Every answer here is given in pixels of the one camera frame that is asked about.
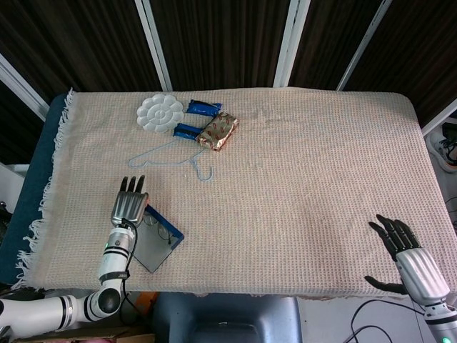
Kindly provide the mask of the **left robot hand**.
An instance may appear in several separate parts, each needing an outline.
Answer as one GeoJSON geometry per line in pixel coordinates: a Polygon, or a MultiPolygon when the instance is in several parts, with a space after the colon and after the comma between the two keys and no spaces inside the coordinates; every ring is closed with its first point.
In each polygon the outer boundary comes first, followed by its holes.
{"type": "Polygon", "coordinates": [[[149,194],[143,192],[145,176],[124,177],[111,212],[111,223],[120,226],[123,219],[138,226],[149,202],[149,194]]]}

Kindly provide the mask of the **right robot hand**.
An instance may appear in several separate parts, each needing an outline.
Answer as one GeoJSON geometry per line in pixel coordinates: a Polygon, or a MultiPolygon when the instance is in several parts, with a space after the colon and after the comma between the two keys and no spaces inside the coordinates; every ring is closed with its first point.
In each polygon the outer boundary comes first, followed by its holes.
{"type": "Polygon", "coordinates": [[[378,214],[377,222],[368,225],[380,237],[394,262],[401,283],[380,282],[372,276],[364,279],[376,289],[408,295],[421,306],[432,306],[444,302],[451,290],[431,253],[417,239],[404,222],[378,214]]]}

